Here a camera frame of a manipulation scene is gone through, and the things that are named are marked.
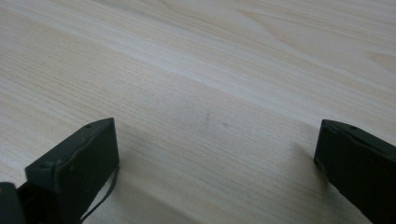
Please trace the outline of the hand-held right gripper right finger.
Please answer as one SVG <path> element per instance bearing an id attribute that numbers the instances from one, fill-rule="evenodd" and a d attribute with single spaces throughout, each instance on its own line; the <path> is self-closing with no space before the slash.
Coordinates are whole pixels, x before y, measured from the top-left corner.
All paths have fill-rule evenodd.
<path id="1" fill-rule="evenodd" d="M 396 146 L 325 119 L 314 163 L 373 224 L 396 224 Z"/>

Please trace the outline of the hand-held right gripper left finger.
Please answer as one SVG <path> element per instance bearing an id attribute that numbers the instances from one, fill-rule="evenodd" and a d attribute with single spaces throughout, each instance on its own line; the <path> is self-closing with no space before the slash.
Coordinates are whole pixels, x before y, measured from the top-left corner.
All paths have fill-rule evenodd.
<path id="1" fill-rule="evenodd" d="M 113 118 L 89 123 L 25 168 L 18 189 L 28 224 L 82 224 L 120 158 Z"/>

